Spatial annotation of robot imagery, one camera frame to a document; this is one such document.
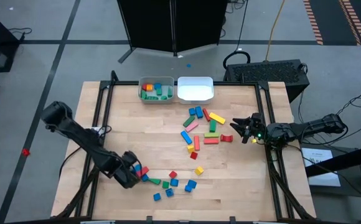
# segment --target red block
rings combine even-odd
[[[224,136],[224,135],[220,135],[220,141],[225,141],[225,142],[232,142],[233,141],[233,136]]]
[[[190,158],[192,159],[196,159],[197,158],[197,153],[196,152],[192,152],[192,154],[190,155]]]
[[[200,138],[199,136],[194,136],[194,150],[200,150]]]
[[[209,138],[209,139],[204,139],[204,144],[218,144],[219,140],[217,138]]]
[[[28,149],[23,149],[23,150],[21,151],[21,153],[22,153],[23,155],[25,155],[25,156],[29,156],[29,155],[30,155],[30,151],[29,151]]]
[[[138,177],[141,177],[141,176],[143,176],[144,174],[147,174],[148,172],[149,172],[149,168],[148,168],[148,167],[143,167],[142,170],[136,172],[136,175],[137,175]]]
[[[205,119],[207,119],[207,121],[210,121],[211,120],[211,118],[210,118],[210,116],[209,116],[209,114],[208,114],[208,112],[207,112],[207,109],[203,109],[203,114],[204,114],[204,116],[205,116]]]
[[[175,178],[176,177],[176,175],[178,175],[175,171],[172,171],[170,174],[169,174],[169,177],[170,178]]]

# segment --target wooden table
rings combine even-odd
[[[75,120],[90,127],[98,94],[98,82],[83,84]],[[93,219],[100,220],[207,220],[226,221],[235,216],[238,221],[276,221],[271,185],[264,147],[241,143],[241,138],[230,127],[232,118],[246,118],[258,112],[252,86],[215,86],[215,97],[204,107],[226,119],[217,124],[221,134],[232,134],[232,143],[204,145],[203,133],[209,123],[198,119],[199,126],[189,136],[200,136],[201,150],[197,160],[189,157],[180,132],[189,117],[190,105],[181,105],[175,97],[171,105],[144,105],[137,97],[137,86],[115,86],[108,124],[113,131],[107,134],[105,148],[122,154],[133,151],[148,166],[150,178],[169,180],[168,174],[178,173],[179,186],[175,196],[167,198],[161,185],[141,182],[132,189],[124,189],[114,179],[100,175]],[[270,94],[276,122],[293,122],[284,83],[270,83]],[[265,94],[261,92],[266,111]],[[78,146],[70,141],[67,155]],[[80,186],[85,151],[75,154],[65,165],[57,188],[52,215],[60,213]],[[316,216],[301,153],[294,148],[283,151],[289,188],[301,205]],[[204,168],[197,176],[194,169]],[[197,181],[192,193],[184,191],[189,179]],[[155,202],[153,194],[161,193]],[[283,217],[287,217],[284,195],[279,189]],[[85,195],[83,215],[86,214],[89,191]]]

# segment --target yellow cable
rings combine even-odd
[[[272,35],[273,35],[274,27],[276,26],[276,23],[278,22],[278,19],[279,19],[279,16],[280,16],[280,12],[281,12],[281,10],[283,9],[283,5],[284,5],[285,2],[286,2],[286,0],[283,0],[283,1],[282,1],[281,6],[280,6],[280,9],[279,9],[279,12],[278,12],[278,15],[276,16],[276,19],[274,20],[274,24],[273,24],[272,30],[271,30],[271,32],[270,32],[268,49],[266,50],[266,56],[265,56],[265,60],[266,60],[266,61],[268,60],[269,48],[270,48],[270,43],[272,42]]]

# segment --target blue block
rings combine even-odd
[[[189,180],[187,185],[191,188],[195,188],[195,186],[197,185],[197,182],[194,180]]]
[[[197,114],[197,118],[203,118],[203,111],[201,109],[201,106],[195,107],[195,113]]]
[[[192,144],[191,138],[187,135],[186,131],[183,131],[180,133],[182,137],[185,139],[187,144]]]
[[[158,90],[158,89],[160,89],[161,88],[161,84],[160,83],[155,83],[154,84],[154,89],[155,90]]]
[[[167,194],[167,197],[172,197],[172,196],[174,196],[174,190],[173,189],[167,189],[166,194]]]
[[[156,193],[155,195],[153,195],[153,198],[154,198],[154,201],[158,201],[158,200],[160,200],[161,199],[161,195],[160,195],[160,193]]]
[[[146,181],[148,181],[149,180],[149,176],[147,175],[147,174],[144,174],[143,176],[142,176],[142,181],[143,182],[146,182]]]
[[[177,179],[171,179],[171,182],[169,183],[171,186],[177,187],[179,183],[179,180]]]
[[[194,108],[190,108],[190,109],[189,109],[189,114],[190,114],[191,116],[195,115],[195,109],[194,109]]]
[[[192,190],[193,190],[193,188],[191,186],[189,186],[189,185],[185,186],[185,191],[191,192]]]

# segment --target green block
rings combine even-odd
[[[158,100],[158,97],[156,97],[156,96],[148,96],[148,100]]]
[[[204,133],[205,138],[218,138],[219,133]]]
[[[169,182],[168,181],[163,181],[162,182],[162,188],[164,188],[164,189],[169,188]]]
[[[159,185],[161,183],[160,179],[149,179],[150,182],[155,183],[157,185]]]
[[[194,121],[194,116],[190,116],[189,118],[187,118],[187,120],[185,121],[185,123],[183,123],[183,126],[186,128],[186,127],[188,127],[188,125],[192,122],[192,121]]]
[[[141,98],[146,99],[146,97],[148,97],[147,94],[146,94],[146,91],[142,90]]]
[[[216,122],[216,120],[214,120],[214,119],[211,119],[211,121],[210,121],[210,132],[215,132],[215,130],[216,130],[216,128],[217,128],[217,122]]]
[[[168,87],[168,98],[171,98],[172,97],[172,90],[171,90],[171,87],[169,86]]]

